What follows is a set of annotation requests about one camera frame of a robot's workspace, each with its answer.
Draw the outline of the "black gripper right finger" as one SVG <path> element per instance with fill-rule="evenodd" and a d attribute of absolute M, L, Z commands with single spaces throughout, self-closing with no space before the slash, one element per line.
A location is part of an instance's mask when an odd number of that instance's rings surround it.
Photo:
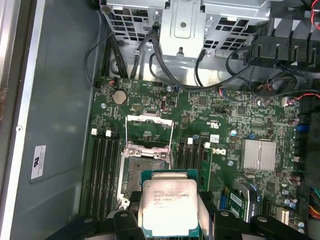
<path fill-rule="evenodd" d="M 206 240 L 306 240 L 307 236 L 267 215 L 249 222 L 233 212 L 218 210 L 210 192 L 198 193 L 198 223 Z"/>

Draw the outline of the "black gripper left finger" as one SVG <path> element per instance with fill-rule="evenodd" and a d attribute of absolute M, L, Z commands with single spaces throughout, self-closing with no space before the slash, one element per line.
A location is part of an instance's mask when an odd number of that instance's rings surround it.
<path fill-rule="evenodd" d="M 104 221 L 94 216 L 79 216 L 52 233 L 48 240 L 145 240 L 138 225 L 141 191 L 134 191 L 127 210 L 116 210 Z"/>

